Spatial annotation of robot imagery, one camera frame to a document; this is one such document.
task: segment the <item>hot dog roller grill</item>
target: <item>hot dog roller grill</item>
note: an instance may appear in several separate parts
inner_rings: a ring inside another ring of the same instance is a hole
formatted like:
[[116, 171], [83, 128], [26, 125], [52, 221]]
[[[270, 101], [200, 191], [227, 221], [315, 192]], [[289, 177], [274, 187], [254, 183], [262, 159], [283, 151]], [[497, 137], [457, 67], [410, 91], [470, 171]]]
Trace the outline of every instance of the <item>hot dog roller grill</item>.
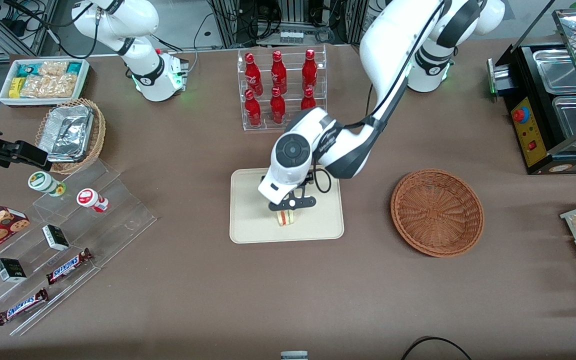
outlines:
[[503, 98], [528, 174], [576, 174], [576, 8], [550, 0], [494, 63], [490, 90]]

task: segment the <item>small yogurt bottle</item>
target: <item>small yogurt bottle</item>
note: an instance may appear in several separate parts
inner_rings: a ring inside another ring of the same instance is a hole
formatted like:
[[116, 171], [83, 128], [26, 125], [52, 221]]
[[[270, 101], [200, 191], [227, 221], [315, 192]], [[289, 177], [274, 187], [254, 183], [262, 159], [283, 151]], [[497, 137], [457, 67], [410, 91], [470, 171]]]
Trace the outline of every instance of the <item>small yogurt bottle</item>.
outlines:
[[91, 208], [98, 213], [108, 210], [108, 199], [103, 198], [93, 189], [83, 189], [77, 195], [77, 203], [84, 208]]
[[45, 171], [37, 171], [28, 178], [28, 187], [34, 191], [46, 193], [52, 197], [62, 196], [66, 192], [66, 184], [55, 180]]

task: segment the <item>yellow control panel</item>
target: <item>yellow control panel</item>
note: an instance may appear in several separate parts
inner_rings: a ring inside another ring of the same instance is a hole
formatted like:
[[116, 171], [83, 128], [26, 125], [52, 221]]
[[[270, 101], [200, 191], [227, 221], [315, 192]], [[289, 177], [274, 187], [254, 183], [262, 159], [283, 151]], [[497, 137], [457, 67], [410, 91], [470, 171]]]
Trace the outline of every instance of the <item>yellow control panel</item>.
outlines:
[[548, 153], [528, 98], [524, 98], [512, 109], [510, 116], [512, 116], [514, 130], [517, 132], [517, 138], [519, 139], [519, 144], [521, 144], [523, 158], [529, 167], [534, 166], [541, 159], [544, 159]]

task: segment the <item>robotic arm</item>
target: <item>robotic arm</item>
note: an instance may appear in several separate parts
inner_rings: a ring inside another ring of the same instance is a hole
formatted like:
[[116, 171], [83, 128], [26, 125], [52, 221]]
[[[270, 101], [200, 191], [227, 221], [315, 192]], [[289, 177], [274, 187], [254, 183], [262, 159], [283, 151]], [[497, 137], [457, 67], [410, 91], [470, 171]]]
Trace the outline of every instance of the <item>robotic arm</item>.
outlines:
[[[300, 112], [274, 144], [270, 168], [258, 187], [259, 192], [271, 203], [294, 210], [299, 208], [294, 202], [282, 202], [304, 182], [313, 161], [335, 178], [356, 176], [388, 125], [406, 86], [410, 86], [409, 73], [412, 77], [416, 66], [423, 69], [419, 63], [411, 61], [417, 51], [421, 52], [421, 44], [439, 42], [454, 48], [475, 30], [483, 34], [496, 28], [503, 13], [504, 5], [500, 0], [391, 2], [368, 28], [359, 47], [361, 64], [377, 94], [375, 109], [358, 123], [345, 126], [320, 107]], [[415, 80], [418, 83], [436, 82], [436, 89], [441, 82], [441, 76], [437, 81], [440, 72], [416, 71]], [[358, 134], [350, 132], [349, 129], [359, 126], [363, 127]]]
[[[94, 0], [75, 27], [83, 35], [95, 39], [121, 56], [137, 84], [137, 90], [150, 101], [164, 101], [185, 89], [188, 68], [169, 54], [160, 54], [148, 35], [160, 23], [153, 4], [147, 0]], [[91, 4], [83, 0], [71, 10], [74, 19]]]

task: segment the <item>white bottle with green label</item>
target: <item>white bottle with green label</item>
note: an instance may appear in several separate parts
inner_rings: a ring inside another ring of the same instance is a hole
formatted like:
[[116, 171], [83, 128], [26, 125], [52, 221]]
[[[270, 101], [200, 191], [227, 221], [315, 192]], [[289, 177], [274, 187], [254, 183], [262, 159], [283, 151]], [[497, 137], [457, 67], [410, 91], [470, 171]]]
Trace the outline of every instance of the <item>white bottle with green label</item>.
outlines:
[[28, 187], [34, 191], [46, 193], [50, 196], [62, 196], [66, 192], [66, 184], [55, 180], [45, 171], [37, 171], [28, 178]]

